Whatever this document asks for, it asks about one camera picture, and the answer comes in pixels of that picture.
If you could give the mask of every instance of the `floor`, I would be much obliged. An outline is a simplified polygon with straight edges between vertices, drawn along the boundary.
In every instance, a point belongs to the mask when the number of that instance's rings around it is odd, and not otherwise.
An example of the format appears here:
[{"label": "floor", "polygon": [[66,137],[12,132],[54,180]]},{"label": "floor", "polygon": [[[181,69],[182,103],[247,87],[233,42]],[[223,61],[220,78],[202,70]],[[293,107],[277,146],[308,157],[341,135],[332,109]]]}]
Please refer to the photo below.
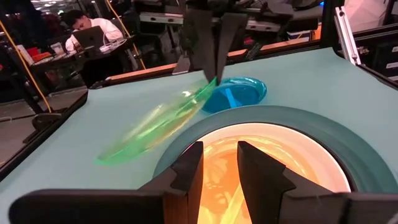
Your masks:
[{"label": "floor", "polygon": [[[50,106],[59,110],[76,102],[87,91],[86,88],[74,88],[47,97]],[[23,146],[23,140],[34,132],[31,123],[34,112],[25,101],[0,104],[0,167]]]}]

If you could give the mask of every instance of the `blue plastic bowl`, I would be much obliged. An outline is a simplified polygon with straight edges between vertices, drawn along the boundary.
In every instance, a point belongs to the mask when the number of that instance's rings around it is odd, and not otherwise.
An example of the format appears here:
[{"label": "blue plastic bowl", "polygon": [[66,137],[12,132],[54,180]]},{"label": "blue plastic bowl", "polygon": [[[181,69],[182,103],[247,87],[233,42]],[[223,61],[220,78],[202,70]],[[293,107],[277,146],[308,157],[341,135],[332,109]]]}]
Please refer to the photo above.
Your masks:
[{"label": "blue plastic bowl", "polygon": [[230,108],[256,105],[266,94],[266,85],[258,79],[227,78],[213,91],[202,110],[207,113],[217,113]]}]

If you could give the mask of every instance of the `person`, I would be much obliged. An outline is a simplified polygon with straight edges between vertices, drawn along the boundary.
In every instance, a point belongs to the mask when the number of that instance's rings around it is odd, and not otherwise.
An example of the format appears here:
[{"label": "person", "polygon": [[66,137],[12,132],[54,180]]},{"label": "person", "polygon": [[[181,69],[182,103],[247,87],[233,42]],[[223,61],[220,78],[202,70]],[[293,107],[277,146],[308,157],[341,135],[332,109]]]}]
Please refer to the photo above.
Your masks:
[{"label": "person", "polygon": [[[63,21],[70,26],[74,32],[100,26],[109,41],[123,38],[122,32],[111,21],[103,18],[89,19],[80,10],[74,9],[68,11],[63,15]],[[70,52],[77,50],[79,46],[79,42],[73,34],[65,43],[65,48]]]},{"label": "person", "polygon": [[[89,19],[79,10],[66,12],[63,15],[63,21],[74,31],[100,26],[109,41],[123,38],[122,32],[111,21],[102,18]],[[73,34],[66,41],[65,48],[69,52],[81,49]],[[80,75],[86,86],[91,87],[94,83],[104,80],[111,75],[122,74],[124,70],[121,57],[123,57],[121,54],[109,55],[104,58],[85,62]]]}]

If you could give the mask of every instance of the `laptop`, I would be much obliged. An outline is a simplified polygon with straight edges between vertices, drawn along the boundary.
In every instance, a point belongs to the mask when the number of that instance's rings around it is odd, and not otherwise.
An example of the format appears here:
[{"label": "laptop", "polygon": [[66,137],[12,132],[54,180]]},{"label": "laptop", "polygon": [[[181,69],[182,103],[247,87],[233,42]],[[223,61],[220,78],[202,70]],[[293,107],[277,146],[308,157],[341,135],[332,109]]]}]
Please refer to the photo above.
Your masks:
[{"label": "laptop", "polygon": [[99,49],[102,45],[104,45],[104,32],[100,26],[94,26],[89,29],[73,32],[73,36],[75,36],[76,40],[84,49],[92,47]]}]

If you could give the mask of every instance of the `light blue table surface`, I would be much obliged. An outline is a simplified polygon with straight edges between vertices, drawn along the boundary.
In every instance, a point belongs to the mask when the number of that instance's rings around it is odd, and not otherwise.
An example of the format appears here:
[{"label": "light blue table surface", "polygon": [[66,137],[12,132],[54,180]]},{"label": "light blue table surface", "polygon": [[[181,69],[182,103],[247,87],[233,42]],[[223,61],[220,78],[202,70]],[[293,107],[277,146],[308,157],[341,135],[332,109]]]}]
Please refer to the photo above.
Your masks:
[{"label": "light blue table surface", "polygon": [[[356,133],[398,172],[398,91],[321,49],[227,66],[224,77],[262,80],[262,105],[288,106],[322,115]],[[96,156],[172,93],[203,78],[202,72],[90,90],[86,104],[0,182],[0,223],[10,204],[38,189],[136,189],[151,180],[167,146],[207,115],[198,113],[180,131],[140,158],[99,166]]]}]

